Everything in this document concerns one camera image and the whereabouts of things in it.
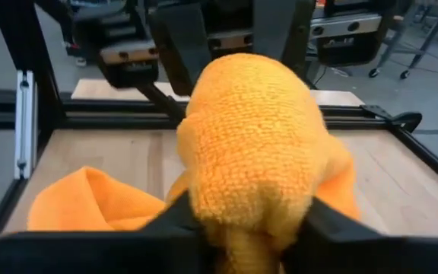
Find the metal bracket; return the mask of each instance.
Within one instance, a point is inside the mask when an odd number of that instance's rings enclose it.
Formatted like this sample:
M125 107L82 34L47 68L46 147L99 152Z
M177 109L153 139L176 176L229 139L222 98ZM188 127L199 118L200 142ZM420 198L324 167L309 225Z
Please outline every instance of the metal bracket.
M212 60L200 3L159 6L150 13L150 31L173 91L190 95Z
M310 0L253 1L252 51L281 61L297 76L305 78L314 8L315 3Z
M156 85L146 84L138 86L137 89L150 102L165 112L172 120L180 123L182 122L182 119L185 118L185 110L175 101L175 99L173 99L173 97L165 95Z
M415 112L405 112L396 116L391 116L383 108L373 105L360 106L363 110L367 111L374 116L378 116L389 122L392 126L400 126L402 129L412 133L418 125L422 122L422 114Z
M17 71L14 178L29 179L37 159L37 87L31 71Z

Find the orange towel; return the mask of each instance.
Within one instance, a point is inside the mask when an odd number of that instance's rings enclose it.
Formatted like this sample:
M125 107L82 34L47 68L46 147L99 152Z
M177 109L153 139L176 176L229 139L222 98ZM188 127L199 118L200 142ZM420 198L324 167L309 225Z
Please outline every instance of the orange towel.
M273 273L312 197L354 219L354 169L328 134L308 87L281 63L250 54L213 61L202 72L177 129L187 188L211 244L227 250L220 273ZM29 230L134 230L165 203L84 168L41 192Z

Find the floor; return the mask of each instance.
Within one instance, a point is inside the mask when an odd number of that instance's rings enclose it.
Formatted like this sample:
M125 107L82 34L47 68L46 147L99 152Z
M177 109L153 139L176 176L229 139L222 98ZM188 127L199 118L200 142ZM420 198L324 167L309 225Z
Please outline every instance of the floor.
M66 56L62 47L59 26L43 12L39 12L39 16L61 92L73 91L81 78L102 78L96 68L75 66L74 60ZM418 45L423 35L420 28L414 27L404 41ZM431 47L430 53L436 57L426 56L419 68L438 71L438 41ZM392 59L397 63L408 64L411 57L397 55ZM349 68L352 76L348 78L328 68L318 86L325 90L352 91L367 104L378 104L392 114L421 112L424 120L418 128L417 137L438 154L438 72L416 69L408 79L399 80L405 68L395 62L388 62L377 78L370 79L367 74L376 66L376 62ZM15 69L0 33L0 89L14 89L15 82ZM0 199L12 177L13 135L13 132L0 132Z

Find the workbench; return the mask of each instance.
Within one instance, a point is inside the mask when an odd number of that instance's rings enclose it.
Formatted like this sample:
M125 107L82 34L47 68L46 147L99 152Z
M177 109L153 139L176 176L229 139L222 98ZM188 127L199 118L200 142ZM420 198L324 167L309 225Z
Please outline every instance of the workbench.
M176 100L168 83L157 83ZM321 105L363 104L351 92L312 91ZM83 79L73 99L146 100L136 90L116 91L105 80ZM438 236L438 175L383 130L331 131L351 151L357 170L356 197L362 222L393 235ZM173 130L54 131L3 234L23 231L35 196L58 179L87 165L164 198L183 170Z

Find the metal rod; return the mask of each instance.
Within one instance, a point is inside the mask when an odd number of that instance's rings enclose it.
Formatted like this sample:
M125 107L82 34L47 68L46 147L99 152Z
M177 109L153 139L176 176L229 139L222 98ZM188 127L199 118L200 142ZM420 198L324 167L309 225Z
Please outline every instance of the metal rod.
M382 119L342 119L342 118L324 118L325 125L329 130L372 130L388 129L388 123Z
M432 26L432 29L430 30L429 34L427 35L427 38L425 38L424 43L422 44L422 47L420 50L422 52L426 52L430 45L432 44L432 41L435 39L435 37L438 34L438 19L437 22ZM417 54L412 60L410 65L408 66L408 69L412 69L418 65L418 63L422 60L422 57L424 57L424 54Z
M52 63L33 0L0 0L0 30L18 71L32 71L39 89L39 129L65 117Z
M438 157L412 134L399 127L392 127L390 132L410 149L417 157L438 174Z
M60 129L176 129L178 122L166 117L142 118L128 116L69 117Z
M171 96L165 95L155 84L146 84L138 87L138 90L157 108L161 109L169 118L182 121L186 116L186 112L179 105L175 104L175 100Z
M14 112L14 91L0 93L0 112ZM63 108L66 112L82 113L163 113L159 108L146 100L95 100L71 99L70 94L61 94ZM187 107L188 101L176 102L181 108ZM319 106L324 116L365 116L373 117L360 107Z
M13 180L3 199L0 202L0 234L6 226L6 222L13 213L14 207L23 194L24 188L28 184L28 180L19 179Z

